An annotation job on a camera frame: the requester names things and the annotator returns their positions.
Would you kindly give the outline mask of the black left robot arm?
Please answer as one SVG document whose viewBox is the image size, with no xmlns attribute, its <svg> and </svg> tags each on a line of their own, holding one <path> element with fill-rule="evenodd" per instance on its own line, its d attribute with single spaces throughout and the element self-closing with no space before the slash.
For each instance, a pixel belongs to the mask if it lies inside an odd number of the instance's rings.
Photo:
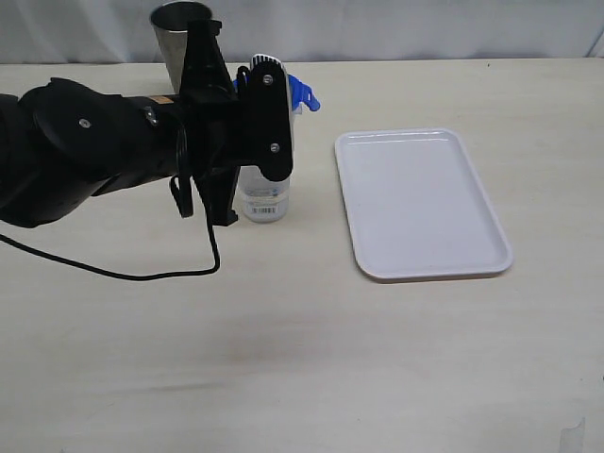
<svg viewBox="0 0 604 453">
<path fill-rule="evenodd" d="M 198 193 L 207 218 L 226 227 L 248 156 L 244 94 L 237 93 L 217 38 L 221 23 L 187 26 L 185 79 L 174 95 L 103 94 L 54 77 L 1 98 L 1 218 L 33 228 L 85 200 L 167 179 L 183 217 Z"/>
</svg>

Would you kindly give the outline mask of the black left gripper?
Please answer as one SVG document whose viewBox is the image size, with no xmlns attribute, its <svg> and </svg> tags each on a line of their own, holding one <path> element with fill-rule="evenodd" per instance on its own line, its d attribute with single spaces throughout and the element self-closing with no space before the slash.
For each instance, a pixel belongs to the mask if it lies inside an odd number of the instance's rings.
<svg viewBox="0 0 604 453">
<path fill-rule="evenodd" d="M 221 28 L 212 19 L 188 22 L 178 89 L 176 204 L 183 218 L 192 216 L 196 186 L 210 223 L 230 226 L 238 220 L 232 204 L 240 166 L 227 155 L 227 130 L 238 98 L 217 42 Z"/>
</svg>

